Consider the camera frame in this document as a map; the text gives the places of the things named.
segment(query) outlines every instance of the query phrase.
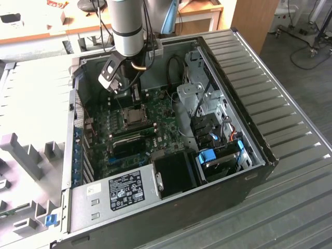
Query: table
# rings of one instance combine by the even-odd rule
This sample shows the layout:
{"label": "table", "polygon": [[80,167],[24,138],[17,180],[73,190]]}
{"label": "table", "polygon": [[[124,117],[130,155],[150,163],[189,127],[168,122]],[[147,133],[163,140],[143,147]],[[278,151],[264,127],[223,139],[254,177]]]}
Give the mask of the table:
{"label": "table", "polygon": [[[210,19],[209,31],[216,31],[222,10],[222,5],[213,5],[209,0],[194,0],[181,10],[182,22]],[[48,30],[23,28],[11,33],[0,34],[0,45],[54,38],[59,40],[69,40],[72,43],[74,53],[81,52],[78,43],[80,38],[100,35],[99,19],[94,13],[87,17],[87,13],[77,8],[76,1],[72,1],[67,5],[64,11],[66,14],[66,20],[62,26],[51,27]],[[102,11],[101,18],[107,28],[111,29],[112,27],[110,25],[110,17],[107,9]],[[181,19],[177,17],[176,23],[180,23],[180,20]],[[107,37],[107,33],[104,29],[103,34]]]}

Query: motherboard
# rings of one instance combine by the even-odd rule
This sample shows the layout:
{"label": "motherboard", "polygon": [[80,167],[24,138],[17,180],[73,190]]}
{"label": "motherboard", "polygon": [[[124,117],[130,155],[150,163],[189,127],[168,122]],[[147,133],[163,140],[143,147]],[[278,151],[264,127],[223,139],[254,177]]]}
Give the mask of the motherboard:
{"label": "motherboard", "polygon": [[141,104],[121,107],[102,103],[89,110],[94,128],[89,133],[94,180],[153,162],[184,149],[171,98],[165,90],[145,90]]}

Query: warning label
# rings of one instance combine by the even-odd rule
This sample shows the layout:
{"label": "warning label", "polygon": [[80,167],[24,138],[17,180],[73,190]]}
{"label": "warning label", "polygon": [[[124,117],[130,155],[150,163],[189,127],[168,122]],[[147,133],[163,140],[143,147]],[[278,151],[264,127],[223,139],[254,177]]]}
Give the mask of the warning label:
{"label": "warning label", "polygon": [[140,171],[111,179],[108,182],[110,209],[113,211],[145,200]]}

